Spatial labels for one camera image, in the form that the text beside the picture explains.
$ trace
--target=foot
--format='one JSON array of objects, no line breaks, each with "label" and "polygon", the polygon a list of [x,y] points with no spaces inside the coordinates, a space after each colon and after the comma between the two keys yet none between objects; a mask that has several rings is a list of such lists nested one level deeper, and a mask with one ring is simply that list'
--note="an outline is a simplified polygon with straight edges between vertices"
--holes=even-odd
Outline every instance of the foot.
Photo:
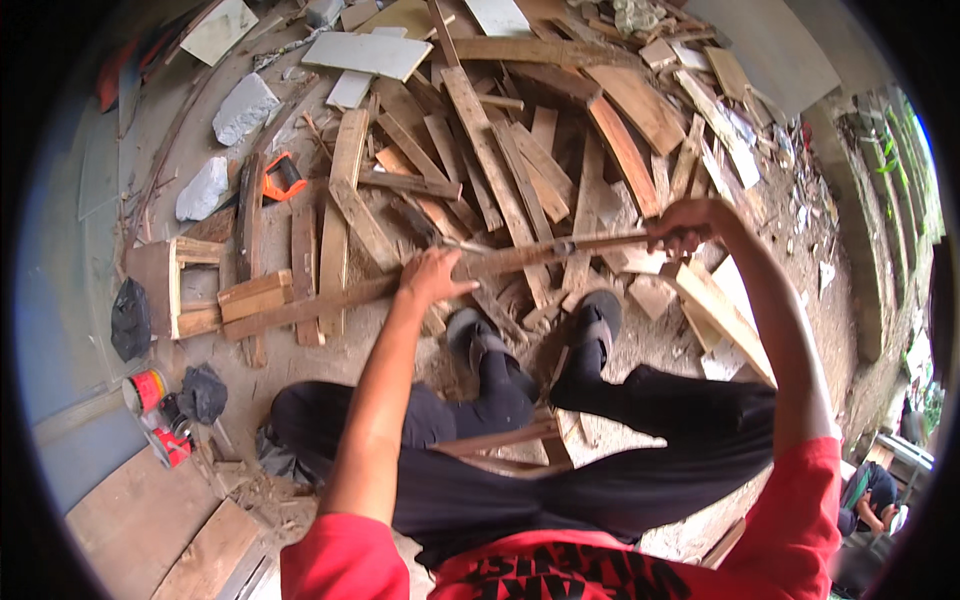
[{"label": "foot", "polygon": [[603,358],[600,368],[607,366],[613,349],[613,341],[620,334],[623,309],[620,300],[609,290],[597,290],[587,294],[580,303],[577,325],[570,343],[572,348],[596,341],[600,343]]},{"label": "foot", "polygon": [[446,345],[473,374],[479,374],[480,361],[487,352],[503,352],[510,380],[523,390],[531,401],[539,395],[537,382],[520,368],[516,358],[504,344],[500,333],[472,308],[458,310],[446,324]]}]

